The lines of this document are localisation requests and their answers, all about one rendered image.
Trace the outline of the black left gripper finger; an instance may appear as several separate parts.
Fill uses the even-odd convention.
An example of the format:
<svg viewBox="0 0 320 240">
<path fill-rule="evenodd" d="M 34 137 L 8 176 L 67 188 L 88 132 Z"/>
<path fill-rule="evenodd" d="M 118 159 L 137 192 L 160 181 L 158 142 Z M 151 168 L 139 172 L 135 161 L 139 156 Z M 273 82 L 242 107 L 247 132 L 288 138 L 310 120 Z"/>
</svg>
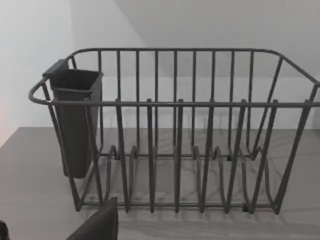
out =
<svg viewBox="0 0 320 240">
<path fill-rule="evenodd" d="M 118 240 L 118 202 L 108 199 L 66 240 Z"/>
</svg>

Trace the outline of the black rounded object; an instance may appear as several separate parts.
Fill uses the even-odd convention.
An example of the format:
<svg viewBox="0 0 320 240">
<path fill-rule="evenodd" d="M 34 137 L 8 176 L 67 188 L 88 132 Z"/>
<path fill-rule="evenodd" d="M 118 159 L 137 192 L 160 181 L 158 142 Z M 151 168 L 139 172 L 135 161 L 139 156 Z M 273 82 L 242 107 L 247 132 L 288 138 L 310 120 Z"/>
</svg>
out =
<svg viewBox="0 0 320 240">
<path fill-rule="evenodd" d="M 8 227 L 2 220 L 0 220 L 0 240 L 10 240 Z"/>
</svg>

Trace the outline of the dark grey cutlery holder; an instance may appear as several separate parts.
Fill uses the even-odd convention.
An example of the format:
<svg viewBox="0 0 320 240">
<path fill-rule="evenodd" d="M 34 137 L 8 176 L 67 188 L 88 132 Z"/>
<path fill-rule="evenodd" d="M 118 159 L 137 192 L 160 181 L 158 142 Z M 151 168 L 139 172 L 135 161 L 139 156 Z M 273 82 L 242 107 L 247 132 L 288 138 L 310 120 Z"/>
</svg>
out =
<svg viewBox="0 0 320 240">
<path fill-rule="evenodd" d="M 49 77 L 53 98 L 58 101 L 100 101 L 103 74 L 93 70 L 70 69 L 64 59 L 58 60 L 43 73 Z M 65 154 L 73 178 L 85 178 L 91 164 L 91 149 L 86 109 L 84 106 L 62 105 L 58 122 L 65 135 Z"/>
</svg>

